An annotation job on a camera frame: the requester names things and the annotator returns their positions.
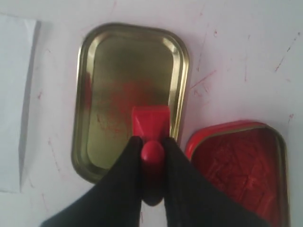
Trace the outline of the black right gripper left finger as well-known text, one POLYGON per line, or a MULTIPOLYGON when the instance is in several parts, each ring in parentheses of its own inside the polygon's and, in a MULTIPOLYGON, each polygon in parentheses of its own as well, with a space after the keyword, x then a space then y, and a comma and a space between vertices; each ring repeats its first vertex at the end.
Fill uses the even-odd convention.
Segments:
POLYGON ((143 142, 131 137, 109 172, 72 205, 45 220, 43 227, 137 227, 142 188, 143 142))

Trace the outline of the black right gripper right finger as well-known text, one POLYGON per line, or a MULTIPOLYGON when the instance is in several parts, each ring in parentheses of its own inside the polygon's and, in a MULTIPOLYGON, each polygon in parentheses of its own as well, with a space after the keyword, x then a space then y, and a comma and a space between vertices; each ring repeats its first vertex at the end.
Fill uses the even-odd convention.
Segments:
POLYGON ((166 152, 164 205, 169 227, 268 227, 269 224, 228 198, 189 162, 173 138, 166 152))

